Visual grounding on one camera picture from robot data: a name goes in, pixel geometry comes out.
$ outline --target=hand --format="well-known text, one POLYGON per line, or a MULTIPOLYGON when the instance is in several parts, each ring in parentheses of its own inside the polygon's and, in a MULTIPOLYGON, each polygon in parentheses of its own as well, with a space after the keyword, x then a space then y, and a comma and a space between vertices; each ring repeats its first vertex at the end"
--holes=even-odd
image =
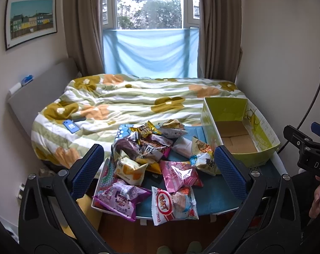
POLYGON ((314 192, 314 201, 309 211, 309 217, 315 219, 320 214, 320 185, 314 192))

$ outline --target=blue phone case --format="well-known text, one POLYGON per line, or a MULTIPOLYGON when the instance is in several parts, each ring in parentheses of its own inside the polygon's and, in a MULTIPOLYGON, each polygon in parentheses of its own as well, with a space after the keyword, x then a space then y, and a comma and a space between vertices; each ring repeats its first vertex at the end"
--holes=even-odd
POLYGON ((72 120, 65 120, 62 124, 72 133, 74 134, 75 132, 79 131, 79 127, 76 126, 76 124, 72 120))

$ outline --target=framed picture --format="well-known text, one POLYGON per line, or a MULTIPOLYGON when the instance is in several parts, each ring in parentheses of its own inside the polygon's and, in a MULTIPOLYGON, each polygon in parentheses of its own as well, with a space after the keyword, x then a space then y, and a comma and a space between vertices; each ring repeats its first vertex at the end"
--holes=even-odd
POLYGON ((7 0, 6 50, 28 40, 56 32, 55 0, 7 0))

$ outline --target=blue gripper pad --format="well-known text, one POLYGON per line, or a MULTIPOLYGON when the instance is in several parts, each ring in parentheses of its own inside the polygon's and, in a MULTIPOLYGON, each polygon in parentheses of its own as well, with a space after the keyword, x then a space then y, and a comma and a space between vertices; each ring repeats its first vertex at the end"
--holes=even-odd
POLYGON ((71 197, 73 200, 82 198, 87 192, 92 180, 105 158, 105 151, 101 145, 98 145, 92 154, 83 163, 71 182, 71 197))
POLYGON ((237 199, 245 200, 248 195, 247 183, 221 147, 215 148, 214 162, 233 195, 237 199))

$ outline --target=cable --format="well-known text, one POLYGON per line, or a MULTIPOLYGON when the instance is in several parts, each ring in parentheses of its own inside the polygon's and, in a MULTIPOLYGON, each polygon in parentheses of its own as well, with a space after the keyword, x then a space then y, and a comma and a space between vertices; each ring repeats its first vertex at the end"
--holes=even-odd
MULTIPOLYGON (((303 122, 304 122, 305 119, 307 118, 310 110, 312 109, 312 107, 313 107, 313 105, 314 105, 314 103, 315 103, 315 100, 316 100, 317 96, 319 95, 319 92, 320 92, 320 83, 319 83, 319 86, 318 86, 318 88, 317 88, 317 91, 316 91, 316 93, 315 93, 315 95, 314 95, 314 98, 313 98, 313 100, 312 100, 312 102, 311 102, 311 104, 310 104, 310 106, 309 106, 306 114, 304 115, 304 117, 302 118, 300 124, 299 124, 299 125, 297 126, 297 128, 296 128, 297 130, 300 129, 301 125, 303 124, 303 122)), ((287 142, 281 147, 281 149, 277 151, 277 153, 278 153, 278 154, 281 153, 281 151, 287 146, 288 143, 289 143, 289 141, 287 141, 287 142)))

